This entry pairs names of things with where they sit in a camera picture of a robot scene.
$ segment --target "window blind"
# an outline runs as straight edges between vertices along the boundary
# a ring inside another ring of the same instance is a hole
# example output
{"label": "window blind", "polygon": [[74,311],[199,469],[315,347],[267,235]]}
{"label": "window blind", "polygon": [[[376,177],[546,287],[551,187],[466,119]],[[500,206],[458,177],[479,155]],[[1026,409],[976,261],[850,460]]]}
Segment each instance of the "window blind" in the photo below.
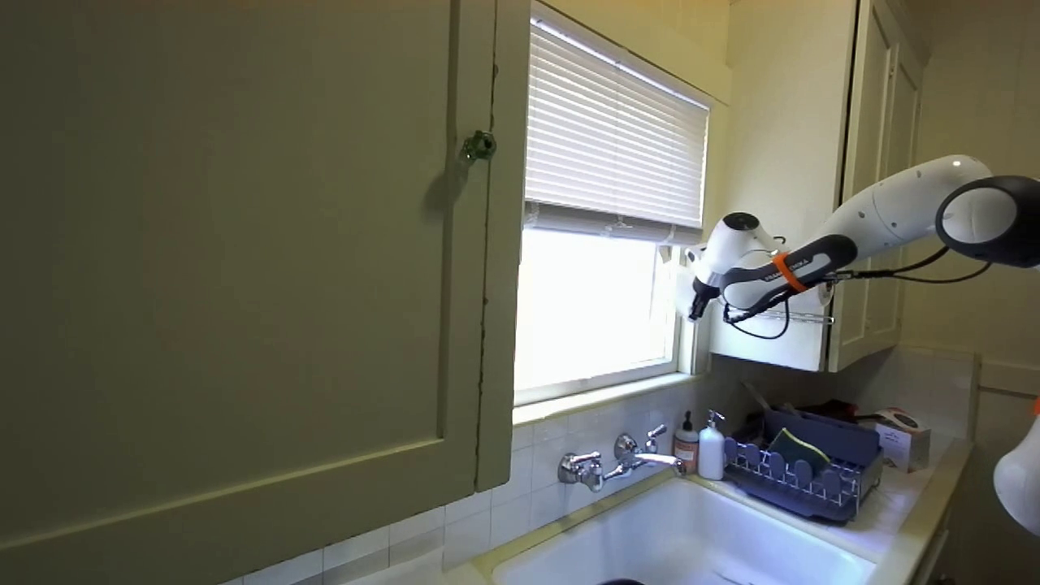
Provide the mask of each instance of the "window blind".
{"label": "window blind", "polygon": [[527,224],[671,238],[701,227],[708,106],[580,25],[528,33]]}

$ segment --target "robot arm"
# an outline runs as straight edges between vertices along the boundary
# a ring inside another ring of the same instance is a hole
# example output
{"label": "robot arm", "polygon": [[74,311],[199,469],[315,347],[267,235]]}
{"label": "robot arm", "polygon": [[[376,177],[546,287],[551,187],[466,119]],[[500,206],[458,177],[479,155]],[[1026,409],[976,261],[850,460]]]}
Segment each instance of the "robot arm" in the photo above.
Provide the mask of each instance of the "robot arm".
{"label": "robot arm", "polygon": [[723,216],[696,265],[688,320],[722,295],[739,321],[833,284],[843,268],[939,235],[944,248],[1009,268],[1040,265],[1040,181],[991,177],[970,155],[909,165],[848,199],[807,248],[770,250],[753,216]]}

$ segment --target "blue dish rack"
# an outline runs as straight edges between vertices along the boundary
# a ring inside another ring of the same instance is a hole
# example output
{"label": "blue dish rack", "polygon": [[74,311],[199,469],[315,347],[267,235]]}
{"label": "blue dish rack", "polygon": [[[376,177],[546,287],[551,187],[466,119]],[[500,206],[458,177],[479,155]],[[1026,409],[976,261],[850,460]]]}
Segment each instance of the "blue dish rack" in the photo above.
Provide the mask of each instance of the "blue dish rack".
{"label": "blue dish rack", "polygon": [[[786,431],[828,454],[828,465],[782,460],[767,447]],[[817,412],[770,409],[723,441],[723,480],[750,497],[822,525],[848,525],[880,480],[875,431]]]}

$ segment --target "faucet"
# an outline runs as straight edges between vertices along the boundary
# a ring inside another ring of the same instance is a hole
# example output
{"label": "faucet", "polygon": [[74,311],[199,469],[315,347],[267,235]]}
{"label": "faucet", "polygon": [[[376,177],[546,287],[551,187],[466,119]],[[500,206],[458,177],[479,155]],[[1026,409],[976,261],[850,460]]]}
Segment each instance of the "faucet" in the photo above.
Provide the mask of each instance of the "faucet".
{"label": "faucet", "polygon": [[599,491],[602,485],[606,485],[625,471],[626,471],[625,465],[614,465],[612,471],[603,471],[603,463],[599,453],[566,453],[560,460],[554,477],[560,485],[585,485],[589,491]]}
{"label": "faucet", "polygon": [[599,491],[612,477],[629,476],[635,469],[642,469],[646,463],[683,469],[675,454],[656,453],[656,439],[665,432],[665,425],[653,425],[636,447],[626,432],[614,441],[614,469],[603,469],[603,460],[599,453],[566,453],[554,465],[560,485],[585,485],[589,491]]}
{"label": "faucet", "polygon": [[656,437],[662,437],[662,432],[665,432],[665,425],[653,425],[646,432],[642,447],[635,437],[620,432],[617,441],[614,441],[617,465],[626,469],[626,471],[629,469],[642,469],[646,463],[683,469],[683,460],[656,453]]}

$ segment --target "faucet handle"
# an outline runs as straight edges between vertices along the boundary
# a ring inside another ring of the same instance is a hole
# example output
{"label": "faucet handle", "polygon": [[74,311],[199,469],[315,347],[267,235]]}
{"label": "faucet handle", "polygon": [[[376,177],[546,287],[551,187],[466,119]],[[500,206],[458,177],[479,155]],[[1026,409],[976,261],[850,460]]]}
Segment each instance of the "faucet handle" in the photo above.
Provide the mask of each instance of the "faucet handle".
{"label": "faucet handle", "polygon": [[599,453],[566,453],[560,460],[554,477],[560,485],[585,485],[589,491],[599,491],[603,460]]}
{"label": "faucet handle", "polygon": [[661,424],[661,425],[646,431],[646,441],[642,441],[642,448],[646,448],[646,453],[656,453],[656,439],[661,439],[662,432],[670,432],[670,425],[665,425],[665,424]]}
{"label": "faucet handle", "polygon": [[620,469],[641,469],[642,463],[636,460],[636,453],[641,453],[641,447],[626,432],[620,432],[614,439],[614,460],[617,460]]}

